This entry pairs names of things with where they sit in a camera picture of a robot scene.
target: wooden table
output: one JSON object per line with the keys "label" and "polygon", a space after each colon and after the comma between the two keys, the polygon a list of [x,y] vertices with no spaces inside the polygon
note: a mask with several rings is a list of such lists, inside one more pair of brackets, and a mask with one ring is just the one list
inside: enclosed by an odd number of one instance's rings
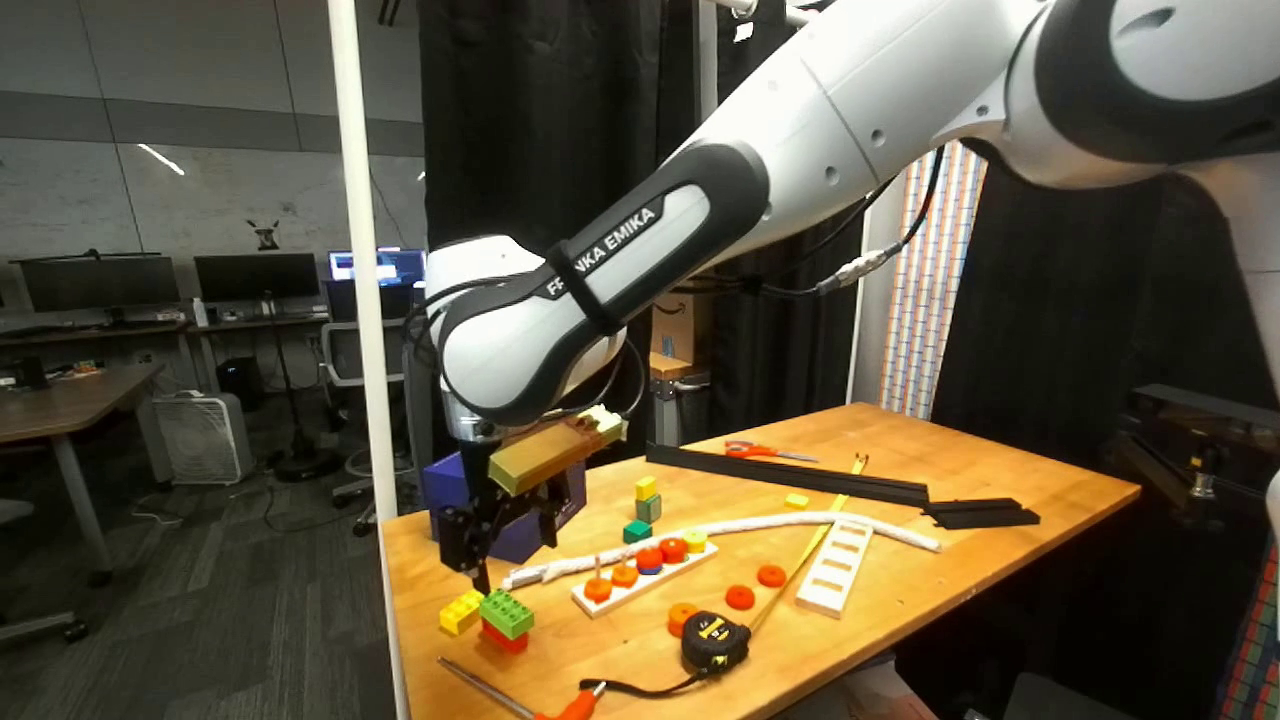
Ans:
{"label": "wooden table", "polygon": [[71,437],[101,426],[116,409],[132,409],[151,388],[154,374],[161,366],[121,366],[95,375],[55,379],[37,391],[0,391],[0,445],[52,445],[55,470],[101,572],[112,572],[112,554],[102,530],[95,525]]}
{"label": "wooden table", "polygon": [[[919,515],[919,509],[849,500],[849,512],[928,534],[943,539],[943,548],[919,554],[877,535],[853,599],[841,618],[817,612],[786,597],[756,633],[746,665],[679,702],[632,702],[613,693],[595,714],[605,720],[770,717],[817,693],[819,685],[845,678],[849,668],[859,668],[864,661],[886,652],[916,629],[1006,579],[1014,568],[1068,543],[1072,535],[1107,519],[1141,497],[1137,485],[864,405],[826,409],[734,437],[817,456],[819,470],[849,470],[857,454],[868,454],[873,478],[923,480],[932,487],[932,500],[1014,497],[1031,512],[1039,512],[1039,525],[943,534],[928,515]],[[632,493],[639,478],[661,480],[661,534],[705,519],[786,512],[782,500],[792,497],[792,487],[776,485],[656,470],[645,461],[606,466],[589,472],[589,509],[561,534],[561,548],[545,548],[532,566],[615,548],[621,530],[632,519]],[[805,497],[806,509],[826,509],[833,500],[819,493]],[[688,599],[730,622],[752,622],[746,612],[723,608],[723,590],[756,585],[752,578],[765,561],[786,568],[806,535],[813,530],[723,535],[716,539],[718,558],[595,622],[589,622],[566,597],[579,578],[524,590],[516,597],[534,612],[532,644],[524,658],[495,658],[477,644],[477,633],[452,639],[434,629],[440,608],[461,597],[466,579],[434,561],[426,515],[399,515],[382,530],[382,554],[407,708],[421,720],[500,717],[490,702],[447,678],[440,668],[440,658],[452,658],[463,668],[495,681],[503,693],[540,714],[561,714],[579,678],[666,690],[682,681],[676,639],[663,633],[666,603]]]}

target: green block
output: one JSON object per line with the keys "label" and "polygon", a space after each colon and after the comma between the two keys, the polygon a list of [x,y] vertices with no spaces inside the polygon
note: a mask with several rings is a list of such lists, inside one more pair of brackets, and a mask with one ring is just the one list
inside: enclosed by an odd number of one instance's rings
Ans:
{"label": "green block", "polygon": [[634,519],[656,525],[663,515],[663,497],[634,500]]}
{"label": "green block", "polygon": [[625,543],[639,543],[639,539],[648,539],[652,535],[652,530],[645,525],[645,519],[632,519],[626,530],[625,530]]}
{"label": "green block", "polygon": [[532,629],[532,612],[512,593],[487,593],[480,618],[508,639],[518,639]]}

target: red block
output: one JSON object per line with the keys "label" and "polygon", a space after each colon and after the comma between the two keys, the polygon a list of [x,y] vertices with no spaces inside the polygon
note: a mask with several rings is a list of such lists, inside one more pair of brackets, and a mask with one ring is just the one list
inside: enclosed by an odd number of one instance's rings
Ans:
{"label": "red block", "polygon": [[490,629],[487,622],[480,622],[480,644],[487,644],[503,658],[518,658],[528,650],[528,633],[512,639],[500,629]]}

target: black box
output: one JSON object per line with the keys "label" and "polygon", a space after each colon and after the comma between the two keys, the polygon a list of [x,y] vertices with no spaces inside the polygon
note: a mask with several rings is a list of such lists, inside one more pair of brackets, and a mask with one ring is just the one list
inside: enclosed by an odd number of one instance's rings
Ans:
{"label": "black box", "polygon": [[231,391],[239,409],[256,409],[264,399],[264,375],[251,357],[227,357],[214,366],[214,388]]}

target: yellow block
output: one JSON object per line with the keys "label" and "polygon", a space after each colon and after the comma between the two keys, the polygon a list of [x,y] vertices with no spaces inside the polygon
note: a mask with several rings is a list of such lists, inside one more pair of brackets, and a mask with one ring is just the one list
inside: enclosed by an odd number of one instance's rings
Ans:
{"label": "yellow block", "polygon": [[656,497],[656,478],[634,480],[634,500],[648,500],[648,497]]}
{"label": "yellow block", "polygon": [[447,599],[440,608],[440,633],[461,636],[480,622],[480,603],[484,597],[477,590],[466,590],[463,597]]}

